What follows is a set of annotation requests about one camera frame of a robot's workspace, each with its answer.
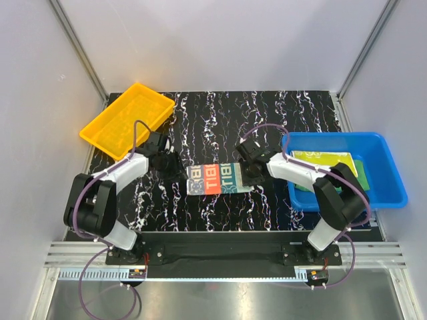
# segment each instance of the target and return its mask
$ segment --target yellow tray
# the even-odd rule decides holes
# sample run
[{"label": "yellow tray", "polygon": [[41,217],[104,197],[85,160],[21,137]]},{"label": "yellow tray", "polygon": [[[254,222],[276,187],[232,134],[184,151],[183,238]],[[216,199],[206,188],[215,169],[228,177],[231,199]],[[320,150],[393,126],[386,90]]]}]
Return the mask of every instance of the yellow tray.
[{"label": "yellow tray", "polygon": [[[174,105],[174,100],[135,83],[81,130],[80,137],[119,161],[132,149],[135,120],[144,121],[155,131],[172,114]],[[148,135],[138,124],[137,145]]]}]

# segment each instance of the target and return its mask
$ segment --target blue tray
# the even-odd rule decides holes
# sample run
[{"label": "blue tray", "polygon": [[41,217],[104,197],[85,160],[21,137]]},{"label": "blue tray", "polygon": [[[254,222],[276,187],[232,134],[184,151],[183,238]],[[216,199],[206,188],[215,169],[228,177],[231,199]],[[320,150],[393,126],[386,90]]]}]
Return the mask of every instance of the blue tray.
[{"label": "blue tray", "polygon": [[[364,164],[372,209],[402,208],[408,202],[403,182],[383,136],[373,132],[297,133],[292,132],[286,153],[293,150],[350,152]],[[319,211],[314,193],[288,183],[291,204],[302,211]]]}]

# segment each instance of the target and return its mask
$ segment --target black marble table surface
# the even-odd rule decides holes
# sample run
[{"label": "black marble table surface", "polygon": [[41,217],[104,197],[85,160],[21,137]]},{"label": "black marble table surface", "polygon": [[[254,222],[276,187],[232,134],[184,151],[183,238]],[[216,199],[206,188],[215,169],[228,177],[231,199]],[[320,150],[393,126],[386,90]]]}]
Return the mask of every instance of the black marble table surface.
[{"label": "black marble table surface", "polygon": [[[327,91],[244,91],[164,93],[175,100],[173,115],[158,131],[168,133],[188,165],[232,163],[235,146],[261,123],[285,125],[289,131],[340,131]],[[109,104],[119,97],[111,94]],[[260,144],[277,145],[273,128],[254,135]],[[90,172],[113,164],[95,150]],[[259,185],[251,193],[188,196],[185,183],[168,184],[155,172],[136,179],[118,197],[118,219],[140,231],[273,231],[313,229],[318,213],[291,208],[285,181]]]}]

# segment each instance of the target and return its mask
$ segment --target black mounting bracket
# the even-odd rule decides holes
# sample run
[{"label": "black mounting bracket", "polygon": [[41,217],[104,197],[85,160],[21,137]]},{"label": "black mounting bracket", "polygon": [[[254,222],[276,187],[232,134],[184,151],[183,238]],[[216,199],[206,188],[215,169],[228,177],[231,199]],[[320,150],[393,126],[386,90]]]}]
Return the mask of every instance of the black mounting bracket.
[{"label": "black mounting bracket", "polygon": [[323,252],[318,253],[313,261],[307,259],[306,244],[286,243],[282,245],[283,264],[288,267],[301,265],[325,265],[325,258],[328,258],[328,265],[342,265],[340,248],[337,245],[330,245]]}]

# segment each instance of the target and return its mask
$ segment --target metal floor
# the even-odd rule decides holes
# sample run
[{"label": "metal floor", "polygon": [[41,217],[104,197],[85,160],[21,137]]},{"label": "metal floor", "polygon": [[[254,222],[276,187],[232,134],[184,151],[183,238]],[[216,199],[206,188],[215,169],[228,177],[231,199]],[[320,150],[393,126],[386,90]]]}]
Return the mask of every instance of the metal floor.
[{"label": "metal floor", "polygon": [[[343,275],[342,270],[331,270],[331,282]],[[110,285],[113,283],[85,282],[85,300]],[[130,319],[403,319],[387,270],[355,270],[341,286],[314,292],[300,283],[147,282],[137,290],[142,308]],[[91,303],[89,309],[102,319],[118,319],[132,302],[130,292],[117,288]],[[88,319],[77,306],[77,282],[58,281],[47,319]]]}]

